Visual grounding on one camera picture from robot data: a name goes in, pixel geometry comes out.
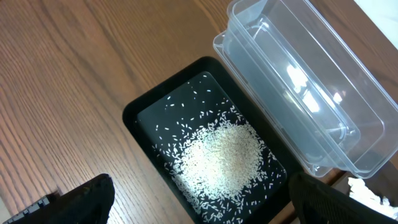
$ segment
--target wooden table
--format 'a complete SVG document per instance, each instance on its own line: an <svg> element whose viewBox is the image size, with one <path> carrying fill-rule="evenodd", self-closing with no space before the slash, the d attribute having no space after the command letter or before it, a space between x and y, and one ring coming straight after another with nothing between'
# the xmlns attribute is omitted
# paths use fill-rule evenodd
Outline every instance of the wooden table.
<svg viewBox="0 0 398 224"><path fill-rule="evenodd" d="M216 56L229 2L1 0L0 195L9 211L105 172L116 189L109 223L191 222L121 115L189 63ZM392 44L352 0L312 2L397 101Z"/></svg>

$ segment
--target wood grain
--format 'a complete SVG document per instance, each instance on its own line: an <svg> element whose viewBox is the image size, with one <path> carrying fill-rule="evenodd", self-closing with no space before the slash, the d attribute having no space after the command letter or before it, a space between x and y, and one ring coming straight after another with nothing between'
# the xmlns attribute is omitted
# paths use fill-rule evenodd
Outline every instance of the wood grain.
<svg viewBox="0 0 398 224"><path fill-rule="evenodd" d="M312 2L397 101L391 43L352 0ZM116 189L109 223L192 222L121 115L189 63L216 56L228 3L0 1L0 196L9 211L105 172Z"/></svg>

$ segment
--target black tray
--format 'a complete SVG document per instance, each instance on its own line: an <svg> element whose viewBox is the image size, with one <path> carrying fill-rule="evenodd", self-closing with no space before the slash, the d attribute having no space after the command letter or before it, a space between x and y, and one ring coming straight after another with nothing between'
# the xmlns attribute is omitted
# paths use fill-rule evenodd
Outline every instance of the black tray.
<svg viewBox="0 0 398 224"><path fill-rule="evenodd" d="M181 132L183 127L177 125L177 121L180 124L188 124L194 131L200 125L212 122L216 118L218 110L227 111L231 105L237 107L268 146L268 149L263 152L264 162L267 163L264 166L267 173L268 171L281 172L279 163L273 160L270 161L267 158L268 150L271 150L285 170L283 178L280 178L280 180L276 181L274 177L272 178L274 185L272 190L267 191L266 200L259 198L261 204L259 203L254 209L251 209L251 214L248 211L243 211L246 212L242 214L245 223L265 223L270 221L290 202L287 187L288 181L286 180L293 173L301 171L302 168L278 135L276 135L272 126L264 119L262 112L246 98L219 61L211 57L203 57L197 60L181 72L129 103L123 112L124 124L196 223L202 222L202 216L195 213L192 206L185 200L185 197L171 179L169 172L165 169L164 164L165 162L170 162L169 157L164 156L162 153L159 154L158 151L153 149L153 146L159 143L157 148L167 148L166 145L161 146L160 143L173 142L174 138L171 138L170 132L176 133L177 137L175 138L177 140L183 138ZM203 116L203 119L200 119L198 112L208 110L212 110L213 113L207 114ZM261 197L264 197L263 192L257 191L257 193L251 195L251 200L258 194L262 194Z"/></svg>

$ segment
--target plastic container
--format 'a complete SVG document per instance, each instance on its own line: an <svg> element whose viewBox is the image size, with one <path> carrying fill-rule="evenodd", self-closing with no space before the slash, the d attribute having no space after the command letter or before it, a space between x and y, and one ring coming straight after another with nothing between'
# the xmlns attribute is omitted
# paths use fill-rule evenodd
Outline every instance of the plastic container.
<svg viewBox="0 0 398 224"><path fill-rule="evenodd" d="M398 106L306 0L239 0L214 48L302 165L369 178L397 151Z"/></svg>

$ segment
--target clear plastic container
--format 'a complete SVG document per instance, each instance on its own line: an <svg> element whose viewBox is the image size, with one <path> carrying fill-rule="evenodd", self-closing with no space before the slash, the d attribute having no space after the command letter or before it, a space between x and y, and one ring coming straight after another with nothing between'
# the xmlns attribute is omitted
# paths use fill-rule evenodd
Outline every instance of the clear plastic container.
<svg viewBox="0 0 398 224"><path fill-rule="evenodd" d="M398 106L306 0L238 0L214 47L309 173L371 177L397 151Z"/></svg>

